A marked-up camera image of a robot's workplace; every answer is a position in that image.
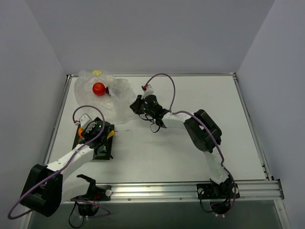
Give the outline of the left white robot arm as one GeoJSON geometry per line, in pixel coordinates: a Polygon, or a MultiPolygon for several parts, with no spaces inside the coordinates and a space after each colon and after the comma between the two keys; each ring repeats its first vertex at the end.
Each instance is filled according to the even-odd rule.
{"type": "Polygon", "coordinates": [[[91,200],[109,199],[110,186],[97,187],[96,180],[74,172],[95,160],[112,158],[114,125],[87,114],[79,120],[82,140],[69,153],[45,166],[36,164],[26,180],[20,204],[46,217],[72,199],[88,204],[91,200]]]}

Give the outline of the dark brown fake fruit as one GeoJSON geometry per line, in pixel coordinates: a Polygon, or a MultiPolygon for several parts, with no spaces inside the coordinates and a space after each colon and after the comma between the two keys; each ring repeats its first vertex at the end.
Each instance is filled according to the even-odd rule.
{"type": "Polygon", "coordinates": [[[109,88],[108,88],[108,87],[105,88],[105,93],[108,94],[108,95],[110,95],[110,91],[109,91],[109,88]]]}

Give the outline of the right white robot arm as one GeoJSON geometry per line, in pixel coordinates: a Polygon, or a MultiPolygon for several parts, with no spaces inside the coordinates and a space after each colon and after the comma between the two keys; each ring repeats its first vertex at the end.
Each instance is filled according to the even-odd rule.
{"type": "Polygon", "coordinates": [[[205,110],[170,112],[158,103],[155,95],[145,98],[138,95],[130,108],[137,115],[150,116],[160,128],[185,129],[194,146],[204,153],[213,194],[222,197],[232,189],[234,180],[224,165],[220,149],[222,131],[205,110]]]}

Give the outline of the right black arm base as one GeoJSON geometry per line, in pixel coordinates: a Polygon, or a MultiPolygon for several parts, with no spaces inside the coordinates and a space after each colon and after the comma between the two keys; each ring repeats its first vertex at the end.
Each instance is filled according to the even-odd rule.
{"type": "Polygon", "coordinates": [[[199,183],[196,188],[203,211],[223,218],[230,213],[235,201],[240,198],[238,185],[234,182],[220,185],[214,182],[199,183]]]}

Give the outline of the red fake apple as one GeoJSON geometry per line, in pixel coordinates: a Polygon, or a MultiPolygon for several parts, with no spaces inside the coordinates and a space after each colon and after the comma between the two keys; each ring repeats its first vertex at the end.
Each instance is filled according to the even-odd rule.
{"type": "Polygon", "coordinates": [[[92,86],[92,91],[96,96],[103,96],[105,94],[106,91],[106,87],[103,83],[101,82],[96,82],[93,86],[92,86]]]}

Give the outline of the translucent white plastic bag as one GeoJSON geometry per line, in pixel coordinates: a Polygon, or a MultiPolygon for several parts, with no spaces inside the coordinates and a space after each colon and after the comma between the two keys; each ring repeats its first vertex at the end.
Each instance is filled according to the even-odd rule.
{"type": "Polygon", "coordinates": [[[74,94],[79,106],[92,105],[103,113],[105,120],[113,124],[124,124],[133,119],[130,105],[136,94],[127,79],[117,78],[102,70],[82,70],[74,84],[74,94]],[[101,82],[109,88],[110,95],[96,96],[92,86],[101,82]]]}

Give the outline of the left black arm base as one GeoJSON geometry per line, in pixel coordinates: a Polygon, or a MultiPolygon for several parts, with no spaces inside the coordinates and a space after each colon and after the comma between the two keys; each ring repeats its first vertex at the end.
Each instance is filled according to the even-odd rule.
{"type": "Polygon", "coordinates": [[[74,197],[72,200],[77,200],[77,213],[80,216],[87,219],[100,218],[111,214],[110,210],[100,204],[101,201],[110,201],[111,195],[112,187],[102,185],[89,188],[89,193],[74,197]]]}

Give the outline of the orange fake persimmon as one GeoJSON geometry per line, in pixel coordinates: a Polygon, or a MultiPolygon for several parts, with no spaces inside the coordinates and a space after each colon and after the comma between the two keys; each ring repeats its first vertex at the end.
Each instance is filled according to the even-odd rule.
{"type": "Polygon", "coordinates": [[[83,129],[80,127],[80,128],[78,129],[78,136],[79,136],[80,139],[83,139],[83,138],[84,138],[84,137],[82,136],[82,132],[83,132],[83,129]]]}

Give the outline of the yellow fake pear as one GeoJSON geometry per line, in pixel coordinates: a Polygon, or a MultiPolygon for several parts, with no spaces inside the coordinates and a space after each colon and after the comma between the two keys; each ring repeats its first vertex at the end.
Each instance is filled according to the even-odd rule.
{"type": "Polygon", "coordinates": [[[107,135],[107,139],[110,139],[111,137],[113,137],[114,134],[115,134],[115,131],[114,131],[114,130],[110,131],[110,132],[108,133],[108,135],[107,135]]]}

